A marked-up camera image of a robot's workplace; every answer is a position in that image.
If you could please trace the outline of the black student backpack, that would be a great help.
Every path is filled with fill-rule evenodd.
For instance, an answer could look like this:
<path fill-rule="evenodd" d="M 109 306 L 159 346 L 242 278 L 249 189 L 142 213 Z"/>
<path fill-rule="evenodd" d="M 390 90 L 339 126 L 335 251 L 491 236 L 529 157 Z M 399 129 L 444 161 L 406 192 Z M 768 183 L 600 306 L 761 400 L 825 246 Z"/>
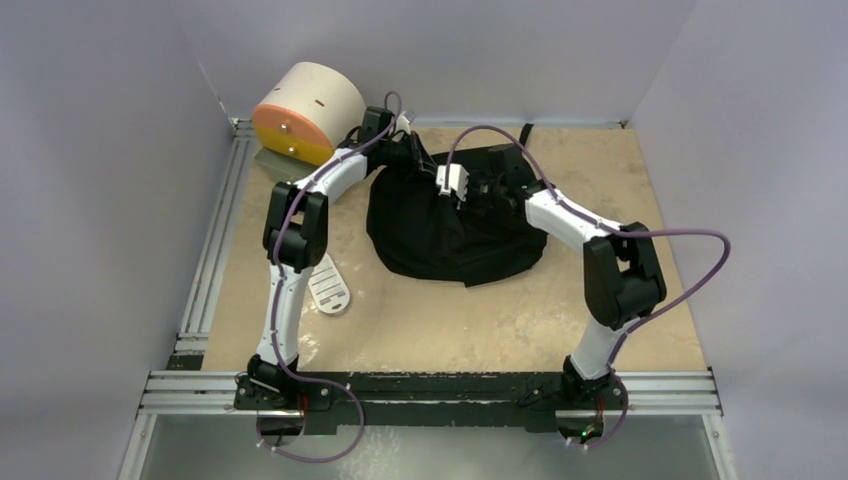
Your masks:
<path fill-rule="evenodd" d="M 526 146 L 532 127 L 522 127 Z M 548 235 L 494 209 L 467 209 L 436 185 L 439 165 L 466 167 L 466 151 L 429 154 L 424 171 L 407 175 L 379 167 L 369 192 L 366 231 L 375 252 L 393 273 L 473 287 L 503 280 L 533 267 Z"/>

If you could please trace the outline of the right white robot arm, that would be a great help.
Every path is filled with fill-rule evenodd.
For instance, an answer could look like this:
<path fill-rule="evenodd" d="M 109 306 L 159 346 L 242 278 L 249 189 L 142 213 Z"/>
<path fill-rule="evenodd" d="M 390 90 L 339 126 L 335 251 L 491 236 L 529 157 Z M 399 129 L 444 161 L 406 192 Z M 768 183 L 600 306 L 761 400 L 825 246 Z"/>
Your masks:
<path fill-rule="evenodd" d="M 612 386 L 614 365 L 629 334 L 667 296 L 652 239 L 644 224 L 622 224 L 569 199 L 547 179 L 522 147 L 517 164 L 495 175 L 452 167 L 459 174 L 460 202 L 516 218 L 582 255 L 584 302 L 589 320 L 576 349 L 563 365 L 561 392 L 576 407 Z"/>

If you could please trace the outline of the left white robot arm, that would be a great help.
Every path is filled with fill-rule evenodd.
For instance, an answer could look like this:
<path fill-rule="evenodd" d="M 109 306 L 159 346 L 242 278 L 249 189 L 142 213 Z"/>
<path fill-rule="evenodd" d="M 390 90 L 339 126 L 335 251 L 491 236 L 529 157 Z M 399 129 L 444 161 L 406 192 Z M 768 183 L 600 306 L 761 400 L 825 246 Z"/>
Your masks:
<path fill-rule="evenodd" d="M 402 118 L 401 112 L 368 107 L 361 125 L 325 164 L 301 180 L 273 187 L 262 237 L 271 273 L 269 302 L 256 353 L 237 377 L 238 406 L 266 402 L 284 409 L 304 384 L 316 382 L 296 373 L 298 334 L 309 280 L 328 246 L 329 208 L 376 169 L 377 152 Z"/>

